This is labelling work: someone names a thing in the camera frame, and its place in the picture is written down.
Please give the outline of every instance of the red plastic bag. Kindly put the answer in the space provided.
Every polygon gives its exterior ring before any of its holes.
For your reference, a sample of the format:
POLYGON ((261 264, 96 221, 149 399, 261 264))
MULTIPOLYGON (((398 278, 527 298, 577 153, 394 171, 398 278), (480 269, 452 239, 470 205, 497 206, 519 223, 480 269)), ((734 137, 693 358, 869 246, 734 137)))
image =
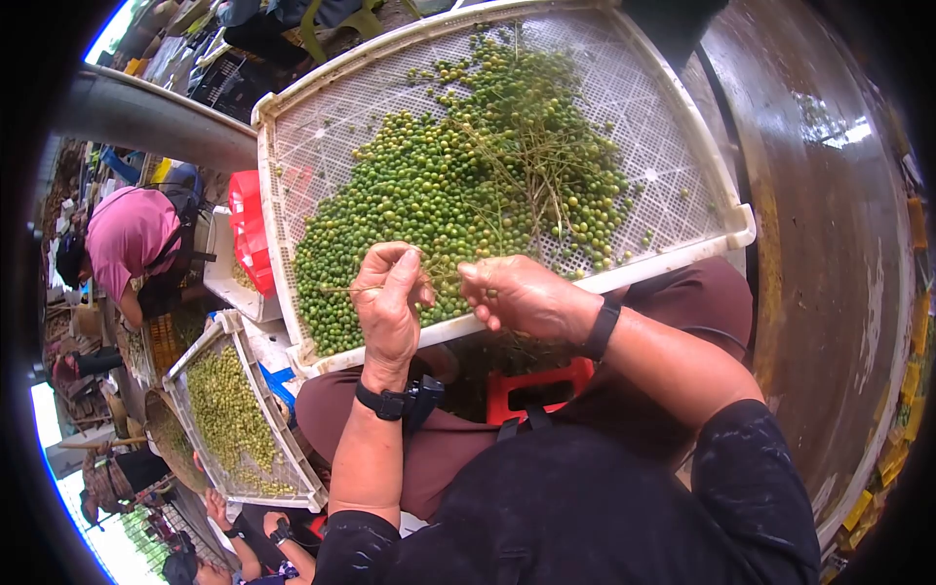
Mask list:
POLYGON ((273 282, 270 265, 267 231, 263 226, 258 171, 242 170, 231 175, 227 206, 231 210, 229 221, 234 232, 234 255, 256 290, 268 299, 276 294, 276 283, 273 282))

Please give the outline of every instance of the wristwatch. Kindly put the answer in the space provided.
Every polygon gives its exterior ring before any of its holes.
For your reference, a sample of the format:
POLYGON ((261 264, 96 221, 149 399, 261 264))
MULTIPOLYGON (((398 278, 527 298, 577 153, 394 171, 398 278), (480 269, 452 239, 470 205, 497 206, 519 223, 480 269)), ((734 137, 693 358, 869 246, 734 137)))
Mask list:
POLYGON ((413 410, 416 401, 416 394, 410 391, 391 392, 385 389, 379 394, 371 392, 360 379, 355 396, 358 397, 358 402, 373 410, 381 420, 400 420, 403 415, 413 410))
POLYGON ((276 530, 270 533, 270 541, 279 547, 290 538, 292 538, 292 531, 289 530, 289 525, 282 518, 278 519, 276 521, 276 530))
POLYGON ((615 301, 605 298, 605 302, 598 311, 598 317, 594 320, 592 332, 582 346, 582 351, 586 358, 595 361, 602 358, 607 349, 607 341, 611 339, 611 333, 614 326, 618 324, 618 318, 621 316, 621 305, 615 301))
POLYGON ((239 538, 243 540, 243 531, 237 526, 231 526, 230 530, 222 531, 228 538, 239 538))

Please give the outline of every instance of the woman in pink shirt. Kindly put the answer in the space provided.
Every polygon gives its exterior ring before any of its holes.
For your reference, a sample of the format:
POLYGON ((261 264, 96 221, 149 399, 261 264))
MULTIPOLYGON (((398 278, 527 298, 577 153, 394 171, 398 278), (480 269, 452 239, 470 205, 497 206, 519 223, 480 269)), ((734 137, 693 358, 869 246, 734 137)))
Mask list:
MULTIPOLYGON (((185 185, 190 165, 170 173, 168 183, 185 185)), ((56 269, 65 283, 77 288, 94 276, 116 300, 129 325, 168 313, 181 302, 204 294, 202 286, 180 290, 193 257, 195 222, 203 206, 200 178, 195 189, 125 187, 101 201, 84 230, 67 234, 59 243, 56 269), (137 293, 130 280, 147 275, 137 293)))

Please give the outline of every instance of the metal pole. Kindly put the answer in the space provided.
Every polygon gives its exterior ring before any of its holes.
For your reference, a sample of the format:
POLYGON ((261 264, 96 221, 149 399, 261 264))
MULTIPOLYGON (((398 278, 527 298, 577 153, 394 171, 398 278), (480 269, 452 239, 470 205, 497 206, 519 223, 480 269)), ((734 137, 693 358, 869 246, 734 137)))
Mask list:
POLYGON ((256 131, 181 95, 100 66, 85 65, 52 131, 168 156, 219 172, 257 167, 256 131))

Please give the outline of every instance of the brown pants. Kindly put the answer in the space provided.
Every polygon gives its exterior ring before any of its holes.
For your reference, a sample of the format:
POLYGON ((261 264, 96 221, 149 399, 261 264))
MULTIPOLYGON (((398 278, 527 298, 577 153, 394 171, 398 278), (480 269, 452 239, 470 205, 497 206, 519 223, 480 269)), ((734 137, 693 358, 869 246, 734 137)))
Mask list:
MULTIPOLYGON (((744 349, 729 337, 692 328, 717 329, 746 344, 752 302, 747 282, 720 257, 632 285, 623 299, 635 311, 670 327, 687 329, 736 359, 744 357, 744 349)), ((299 427, 327 461, 335 456, 359 377, 359 371, 327 373, 306 382, 296 399, 299 427)), ((674 465, 694 438, 693 430, 607 366, 595 372, 580 396, 550 416, 556 424, 592 427, 640 457, 674 465)), ((417 518, 430 519, 455 474, 495 443, 499 429, 434 410, 406 445, 401 508, 417 518)))

